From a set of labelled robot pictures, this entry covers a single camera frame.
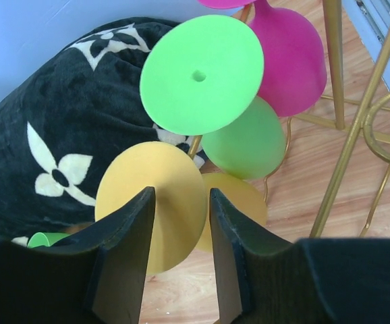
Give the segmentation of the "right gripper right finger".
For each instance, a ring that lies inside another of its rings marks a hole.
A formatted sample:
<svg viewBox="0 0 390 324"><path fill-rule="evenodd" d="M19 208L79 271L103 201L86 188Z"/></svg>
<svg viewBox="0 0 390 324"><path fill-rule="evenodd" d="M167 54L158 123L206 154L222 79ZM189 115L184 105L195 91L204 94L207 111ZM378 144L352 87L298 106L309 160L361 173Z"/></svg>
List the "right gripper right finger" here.
<svg viewBox="0 0 390 324"><path fill-rule="evenodd" d="M288 242L210 192L222 323L390 323L390 238Z"/></svg>

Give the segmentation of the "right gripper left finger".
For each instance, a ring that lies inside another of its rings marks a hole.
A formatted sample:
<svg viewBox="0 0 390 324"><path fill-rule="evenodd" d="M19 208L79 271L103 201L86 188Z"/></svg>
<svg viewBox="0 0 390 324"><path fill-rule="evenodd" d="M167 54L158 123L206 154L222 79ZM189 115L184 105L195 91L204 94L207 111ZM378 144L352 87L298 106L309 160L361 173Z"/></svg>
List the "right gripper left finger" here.
<svg viewBox="0 0 390 324"><path fill-rule="evenodd" d="M155 189L50 247L0 238L0 323L137 323Z"/></svg>

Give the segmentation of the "light green wine glass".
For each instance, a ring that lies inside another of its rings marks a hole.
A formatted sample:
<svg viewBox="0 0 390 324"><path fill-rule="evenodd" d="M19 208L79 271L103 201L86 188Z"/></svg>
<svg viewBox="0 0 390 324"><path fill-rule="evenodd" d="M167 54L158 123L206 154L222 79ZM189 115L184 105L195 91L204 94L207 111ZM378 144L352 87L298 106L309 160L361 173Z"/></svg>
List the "light green wine glass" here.
<svg viewBox="0 0 390 324"><path fill-rule="evenodd" d="M49 233L49 232L37 232L28 241L28 248L36 248L40 246L50 247L56 242L68 237L66 233Z"/></svg>

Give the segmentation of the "yellow wine glass orange base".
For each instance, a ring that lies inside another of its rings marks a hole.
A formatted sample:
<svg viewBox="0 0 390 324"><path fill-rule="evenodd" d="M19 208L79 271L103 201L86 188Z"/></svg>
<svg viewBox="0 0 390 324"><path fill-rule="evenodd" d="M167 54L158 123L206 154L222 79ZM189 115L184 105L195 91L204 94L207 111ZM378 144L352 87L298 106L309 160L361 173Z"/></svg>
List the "yellow wine glass orange base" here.
<svg viewBox="0 0 390 324"><path fill-rule="evenodd" d="M226 173L201 173L183 150L164 142L143 142L120 153L106 169L96 193L95 220L118 210L145 187L155 189L155 221L147 274L168 271L198 248L211 252L209 194L218 188L260 225L267 205L255 187Z"/></svg>

